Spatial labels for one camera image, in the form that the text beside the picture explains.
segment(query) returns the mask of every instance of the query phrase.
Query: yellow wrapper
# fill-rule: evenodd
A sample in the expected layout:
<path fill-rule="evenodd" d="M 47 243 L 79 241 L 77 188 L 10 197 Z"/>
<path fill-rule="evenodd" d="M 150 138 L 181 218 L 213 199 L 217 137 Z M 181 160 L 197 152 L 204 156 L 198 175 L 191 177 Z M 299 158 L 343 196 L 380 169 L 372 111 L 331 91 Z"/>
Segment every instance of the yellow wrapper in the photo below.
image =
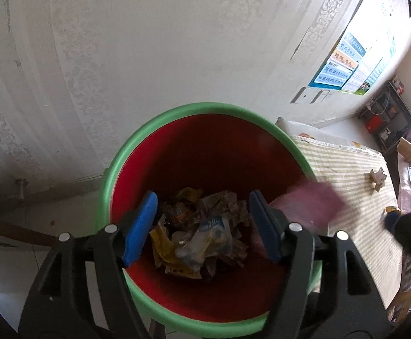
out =
<path fill-rule="evenodd" d="M 201 273 L 199 271 L 192 271 L 183 264 L 176 266 L 167 265 L 165 273 L 178 275 L 179 277 L 185 277 L 190 279 L 202 279 Z"/>
<path fill-rule="evenodd" d="M 167 274 L 174 274 L 191 279 L 201 279 L 199 271 L 191 270 L 177 258 L 175 255 L 176 246 L 169 240 L 166 228 L 157 225 L 149 232 L 149 235 L 152 239 L 153 255 L 157 268 L 165 265 L 165 273 Z"/>
<path fill-rule="evenodd" d="M 166 228 L 157 225 L 149 232 L 149 235 L 163 261 L 170 264 L 180 264 L 180 260 L 175 255 L 175 245 L 169 240 Z"/>
<path fill-rule="evenodd" d="M 195 190 L 191 187 L 182 188 L 179 192 L 175 194 L 176 199 L 185 199 L 190 202 L 196 202 L 201 198 L 202 190 Z"/>
<path fill-rule="evenodd" d="M 386 207 L 386 213 L 390 213 L 390 212 L 399 212 L 399 213 L 401 213 L 401 211 L 397 207 Z"/>

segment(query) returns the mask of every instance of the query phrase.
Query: bed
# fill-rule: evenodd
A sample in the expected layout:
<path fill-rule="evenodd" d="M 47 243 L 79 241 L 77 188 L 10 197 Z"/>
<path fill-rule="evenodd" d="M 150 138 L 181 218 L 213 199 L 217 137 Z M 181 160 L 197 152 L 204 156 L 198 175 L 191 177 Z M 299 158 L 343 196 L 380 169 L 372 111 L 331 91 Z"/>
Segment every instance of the bed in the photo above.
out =
<path fill-rule="evenodd" d="M 385 207 L 397 206 L 384 157 L 376 150 L 308 125 L 283 119 L 276 124 L 299 147 L 317 180 L 331 183 L 345 200 L 347 206 L 328 224 L 326 233 L 349 233 L 388 307 L 400 287 L 402 248 L 382 225 Z M 380 167 L 387 178 L 376 192 L 369 173 Z"/>

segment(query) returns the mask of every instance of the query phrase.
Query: blue gripper pad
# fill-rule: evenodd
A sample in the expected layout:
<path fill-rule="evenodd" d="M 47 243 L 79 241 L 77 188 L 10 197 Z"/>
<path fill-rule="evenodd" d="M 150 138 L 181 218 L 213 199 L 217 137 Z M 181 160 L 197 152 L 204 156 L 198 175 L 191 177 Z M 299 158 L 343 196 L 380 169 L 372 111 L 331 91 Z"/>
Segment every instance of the blue gripper pad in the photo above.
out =
<path fill-rule="evenodd" d="M 126 268 L 139 259 L 144 241 L 155 219 L 157 205 L 156 193 L 148 191 L 138 206 L 131 228 L 125 235 L 125 250 L 122 262 Z"/>
<path fill-rule="evenodd" d="M 270 207 L 259 191 L 252 191 L 249 194 L 249 211 L 256 223 L 268 258 L 278 263 L 283 257 L 280 250 L 281 236 L 272 222 L 274 216 L 270 213 Z"/>

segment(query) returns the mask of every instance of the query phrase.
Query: green trash can rim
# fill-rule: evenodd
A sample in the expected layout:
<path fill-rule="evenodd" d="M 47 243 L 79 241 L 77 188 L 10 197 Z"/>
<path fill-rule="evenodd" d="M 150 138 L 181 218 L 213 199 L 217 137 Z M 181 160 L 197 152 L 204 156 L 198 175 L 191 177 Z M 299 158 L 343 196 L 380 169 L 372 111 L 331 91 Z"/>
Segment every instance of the green trash can rim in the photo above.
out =
<path fill-rule="evenodd" d="M 97 230 L 100 230 L 105 225 L 110 223 L 110 203 L 114 186 L 126 160 L 136 149 L 136 147 L 150 134 L 164 125 L 181 118 L 200 114 L 228 115 L 257 125 L 284 145 L 284 147 L 297 161 L 304 175 L 308 179 L 316 179 L 310 164 L 295 143 L 281 129 L 268 122 L 265 118 L 262 118 L 250 110 L 226 103 L 204 102 L 186 104 L 159 114 L 152 120 L 146 122 L 122 145 L 111 162 L 110 167 L 104 172 L 104 181 L 102 183 L 97 216 Z M 316 262 L 312 272 L 311 284 L 309 287 L 310 290 L 318 282 L 320 276 L 321 264 Z M 164 308 L 152 298 L 147 296 L 132 281 L 130 276 L 127 274 L 127 271 L 125 272 L 125 279 L 140 313 L 149 315 L 151 318 L 163 323 L 170 329 L 176 329 L 193 335 L 207 338 L 232 338 L 249 335 L 260 331 L 265 324 L 266 317 L 268 316 L 268 313 L 265 313 L 252 319 L 230 323 L 214 323 L 190 319 Z"/>

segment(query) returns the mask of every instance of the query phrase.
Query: electrical outlet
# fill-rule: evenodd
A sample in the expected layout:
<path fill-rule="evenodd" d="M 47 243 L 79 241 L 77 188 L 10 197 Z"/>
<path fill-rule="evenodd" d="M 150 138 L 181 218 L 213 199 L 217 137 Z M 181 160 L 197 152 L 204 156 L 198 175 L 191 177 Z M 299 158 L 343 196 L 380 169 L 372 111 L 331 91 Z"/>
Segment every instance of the electrical outlet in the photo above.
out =
<path fill-rule="evenodd" d="M 317 94 L 315 95 L 314 99 L 312 99 L 311 104 L 321 103 L 326 98 L 328 93 L 329 93 L 328 89 L 323 89 L 323 90 L 317 91 Z"/>
<path fill-rule="evenodd" d="M 317 88 L 302 87 L 290 103 L 309 104 L 314 100 L 317 92 Z"/>
<path fill-rule="evenodd" d="M 331 101 L 331 100 L 332 100 L 332 97 L 333 97 L 334 94 L 336 94 L 336 93 L 337 93 L 336 90 L 328 90 L 327 93 L 326 93 L 326 95 L 325 95 L 324 97 L 322 97 L 321 101 L 322 101 L 322 102 L 323 102 L 323 101 L 326 101 L 326 102 Z"/>

